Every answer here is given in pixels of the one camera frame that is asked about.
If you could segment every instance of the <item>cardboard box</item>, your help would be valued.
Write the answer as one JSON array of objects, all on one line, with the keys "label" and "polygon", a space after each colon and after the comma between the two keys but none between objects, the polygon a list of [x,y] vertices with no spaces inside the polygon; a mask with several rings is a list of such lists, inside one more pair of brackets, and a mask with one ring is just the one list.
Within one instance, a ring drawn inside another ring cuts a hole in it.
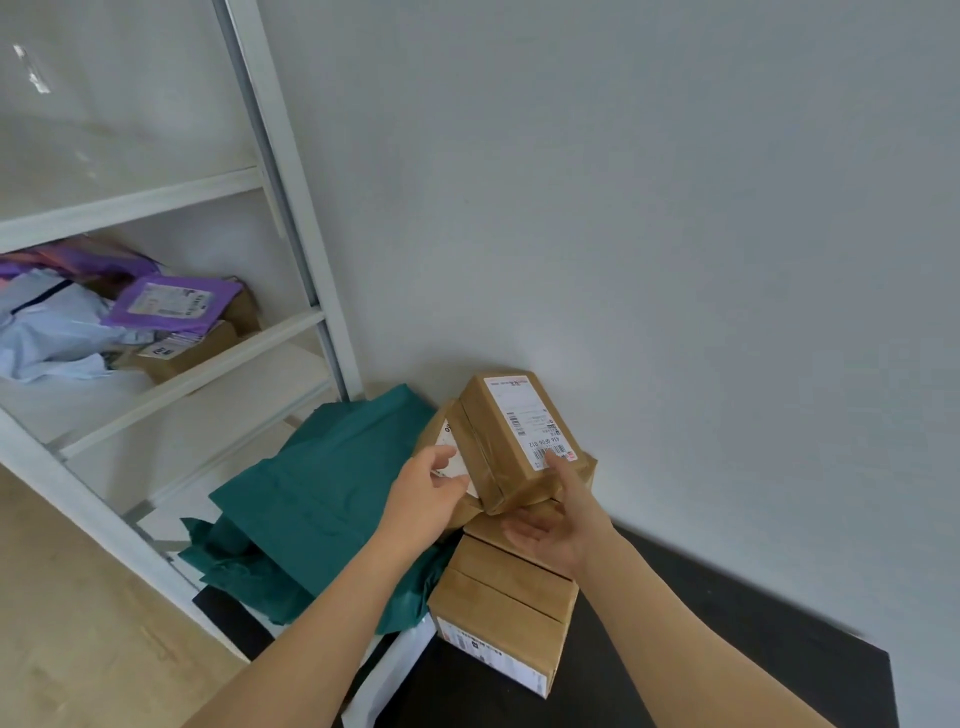
[{"label": "cardboard box", "polygon": [[569,579],[464,536],[428,605],[444,640],[546,697],[578,591]]},{"label": "cardboard box", "polygon": [[[559,508],[560,503],[556,500],[544,500],[540,503],[526,506],[526,509],[532,514],[540,518],[547,519],[550,522],[558,521],[564,517]],[[495,546],[502,551],[506,551],[507,553],[514,554],[514,556],[518,556],[521,559],[529,561],[531,564],[536,564],[541,569],[553,571],[560,576],[568,576],[567,574],[561,573],[548,564],[542,562],[536,556],[531,556],[527,553],[524,553],[516,546],[511,544],[504,535],[503,527],[501,526],[503,519],[507,518],[508,516],[509,514],[506,513],[498,516],[491,516],[489,514],[482,513],[464,526],[464,533],[471,538],[476,539],[477,541],[482,541],[490,546]]]},{"label": "cardboard box", "polygon": [[[414,447],[414,454],[430,445],[452,445],[455,447],[457,454],[450,460],[449,465],[441,471],[438,471],[441,475],[446,475],[447,477],[471,475],[472,473],[478,472],[475,465],[473,469],[471,469],[466,463],[467,458],[471,460],[476,459],[479,446],[473,440],[472,432],[470,430],[464,431],[462,427],[462,421],[466,419],[463,412],[463,407],[460,406],[458,401],[449,400],[445,402],[443,406],[437,410],[437,414],[427,423],[427,426],[423,429]],[[460,431],[459,438],[456,437],[453,428],[450,426],[450,420],[457,421],[458,430]],[[456,508],[454,508],[453,515],[450,517],[444,534],[448,535],[449,532],[457,528],[462,528],[470,519],[479,513],[483,513],[483,505],[480,503],[480,498],[477,496],[476,487],[471,477],[467,493],[460,498]]]},{"label": "cardboard box", "polygon": [[247,284],[238,277],[230,276],[227,280],[235,280],[243,286],[243,289],[230,300],[227,308],[220,314],[220,318],[233,324],[233,330],[236,331],[237,336],[243,337],[251,333],[258,333],[261,327],[253,293],[251,293]]},{"label": "cardboard box", "polygon": [[240,340],[228,321],[218,321],[206,336],[194,339],[180,334],[168,336],[138,350],[129,361],[146,372],[154,384],[162,384],[225,352]]},{"label": "cardboard box", "polygon": [[484,510],[505,513],[552,498],[560,488],[543,453],[552,448],[579,473],[589,462],[533,372],[474,376],[460,402],[492,472],[477,481]]}]

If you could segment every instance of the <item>black table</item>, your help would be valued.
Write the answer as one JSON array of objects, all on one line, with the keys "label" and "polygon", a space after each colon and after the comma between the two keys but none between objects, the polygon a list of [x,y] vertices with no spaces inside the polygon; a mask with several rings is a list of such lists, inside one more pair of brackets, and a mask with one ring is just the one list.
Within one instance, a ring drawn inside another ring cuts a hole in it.
[{"label": "black table", "polygon": [[[777,598],[636,534],[623,534],[714,631],[837,728],[896,728],[886,652]],[[273,640],[238,602],[207,587],[197,605],[253,659]],[[380,651],[385,651],[389,636]],[[351,692],[375,664],[357,676]],[[377,728],[653,728],[600,620],[580,595],[545,700],[434,638]]]}]

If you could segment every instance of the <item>white plastic bag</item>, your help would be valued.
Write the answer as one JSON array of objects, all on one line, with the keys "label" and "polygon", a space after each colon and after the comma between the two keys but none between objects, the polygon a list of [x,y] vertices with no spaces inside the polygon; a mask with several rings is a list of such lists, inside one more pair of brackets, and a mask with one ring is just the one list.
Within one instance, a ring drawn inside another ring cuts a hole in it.
[{"label": "white plastic bag", "polygon": [[91,379],[109,374],[111,344],[146,344],[148,330],[103,326],[109,302],[53,271],[17,276],[0,290],[0,376]]}]

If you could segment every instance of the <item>hand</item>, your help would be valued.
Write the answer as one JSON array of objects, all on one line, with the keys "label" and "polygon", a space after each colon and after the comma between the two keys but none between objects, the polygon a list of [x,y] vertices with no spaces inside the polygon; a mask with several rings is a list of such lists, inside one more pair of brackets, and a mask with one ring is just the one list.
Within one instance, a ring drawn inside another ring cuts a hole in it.
[{"label": "hand", "polygon": [[507,539],[521,551],[536,556],[551,568],[576,578],[593,544],[615,535],[610,516],[600,507],[573,466],[551,450],[546,464],[557,471],[564,488],[559,518],[513,511],[501,527]]},{"label": "hand", "polygon": [[391,552],[413,562],[444,532],[470,478],[440,477],[431,471],[445,468],[455,454],[450,445],[424,448],[400,470],[374,534]]}]

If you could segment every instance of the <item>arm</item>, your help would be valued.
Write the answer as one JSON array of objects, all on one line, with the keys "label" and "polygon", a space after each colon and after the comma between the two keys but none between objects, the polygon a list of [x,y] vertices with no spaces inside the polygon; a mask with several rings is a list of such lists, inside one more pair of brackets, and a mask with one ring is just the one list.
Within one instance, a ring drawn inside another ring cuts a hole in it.
[{"label": "arm", "polygon": [[504,531],[517,547],[574,576],[660,728],[829,728],[687,609],[616,532],[573,468],[552,454],[565,516],[543,521],[516,512]]},{"label": "arm", "polygon": [[467,479],[441,478],[456,452],[425,448],[407,461],[371,539],[323,594],[184,728],[330,725],[400,577],[446,527]]}]

